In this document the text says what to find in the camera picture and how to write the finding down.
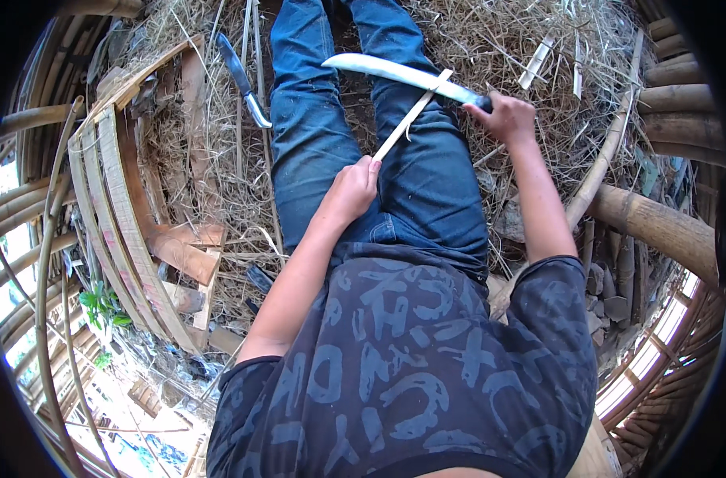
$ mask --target black handle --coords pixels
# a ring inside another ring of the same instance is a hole
[[[475,106],[489,115],[493,112],[493,102],[491,102],[490,96],[480,96],[475,102]]]

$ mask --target man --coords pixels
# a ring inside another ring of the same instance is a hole
[[[395,0],[342,0],[364,53],[437,73]],[[532,106],[464,105],[508,148],[528,259],[509,325],[489,322],[488,235],[455,119],[433,100],[381,163],[339,102],[321,0],[271,34],[273,183],[291,259],[224,374],[207,473],[565,476],[592,416],[583,267]],[[372,77],[381,143],[423,91]]]

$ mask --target knife blade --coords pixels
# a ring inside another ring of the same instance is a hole
[[[217,47],[222,55],[222,60],[224,61],[225,66],[228,67],[228,70],[230,70],[230,74],[233,76],[236,86],[241,91],[243,100],[246,102],[246,107],[249,109],[254,122],[257,123],[257,126],[260,128],[272,128],[273,123],[265,117],[262,106],[260,106],[260,102],[257,101],[257,97],[251,90],[249,78],[246,76],[246,71],[243,69],[241,61],[238,60],[238,55],[235,54],[233,46],[222,32],[217,33]]]
[[[324,67],[339,70],[357,71],[368,75],[381,76],[392,81],[399,81],[423,90],[432,90],[460,103],[471,103],[487,113],[493,112],[491,99],[479,95],[461,85],[450,81],[441,82],[436,88],[437,76],[416,68],[406,67],[384,58],[372,57],[363,53],[340,53],[322,63]]]

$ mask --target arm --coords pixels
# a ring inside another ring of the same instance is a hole
[[[265,297],[236,363],[282,356],[291,348],[323,286],[334,246],[376,196],[379,167],[381,162],[371,162],[370,156],[364,156],[336,175],[305,235]]]
[[[464,108],[503,141],[509,151],[520,190],[528,261],[535,263],[553,255],[577,257],[565,209],[536,142],[535,109],[497,92],[491,93],[491,100],[491,115],[474,105],[466,104]]]

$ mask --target jeans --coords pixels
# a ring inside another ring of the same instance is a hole
[[[424,38],[395,0],[342,0],[363,53],[439,73]],[[284,243],[300,242],[336,174],[361,152],[345,121],[339,74],[321,67],[334,54],[322,0],[284,0],[271,33],[275,84],[272,178]],[[379,145],[424,94],[370,76]],[[469,277],[487,276],[488,230],[477,177],[456,118],[436,96],[384,158],[378,195],[340,242],[406,244],[448,259]]]

